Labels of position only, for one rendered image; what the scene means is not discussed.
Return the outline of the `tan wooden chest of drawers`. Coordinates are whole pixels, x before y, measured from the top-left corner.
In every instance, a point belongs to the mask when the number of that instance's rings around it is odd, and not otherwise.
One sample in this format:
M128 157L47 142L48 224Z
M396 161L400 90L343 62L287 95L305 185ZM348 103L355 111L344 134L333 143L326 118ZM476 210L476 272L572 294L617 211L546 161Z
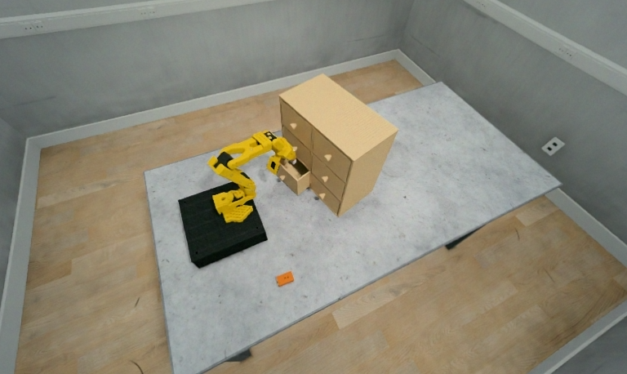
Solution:
M399 129L322 73L279 95L282 138L282 100L313 126L311 149L287 128L311 150L310 189L314 129L352 160L339 218L373 190Z

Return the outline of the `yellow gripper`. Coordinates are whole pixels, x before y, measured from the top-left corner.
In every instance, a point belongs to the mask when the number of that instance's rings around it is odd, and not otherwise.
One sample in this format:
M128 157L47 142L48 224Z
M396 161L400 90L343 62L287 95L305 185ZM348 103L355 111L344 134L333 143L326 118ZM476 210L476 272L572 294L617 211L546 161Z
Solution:
M269 162L267 165L267 168L274 174L276 175L279 169L279 166L281 163L279 163L279 161L281 160L281 158L286 158L288 160L295 160L296 159L296 152L293 150L292 146L287 142L287 140L283 137L278 137L279 139L281 138L282 140L284 140L284 144L285 146L282 148L282 150L280 152L278 152L276 149L274 149L272 147L272 150L275 152L275 156L274 157L270 157L269 158Z

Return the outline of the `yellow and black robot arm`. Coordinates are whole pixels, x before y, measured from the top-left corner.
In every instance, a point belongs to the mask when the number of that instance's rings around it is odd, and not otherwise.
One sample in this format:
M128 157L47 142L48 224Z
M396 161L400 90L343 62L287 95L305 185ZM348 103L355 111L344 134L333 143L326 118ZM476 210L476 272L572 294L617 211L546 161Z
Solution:
M237 167L271 151L272 147L280 152L285 146L283 142L284 140L277 138L271 131L259 132L251 136L251 139L224 147L217 158L213 156L208 161L207 164L217 175L231 180L240 187L236 191L215 195L217 207L224 214L226 223L242 222L253 211L252 206L243 204L256 197L255 182ZM233 158L231 154L242 155ZM236 207L239 204L242 206Z

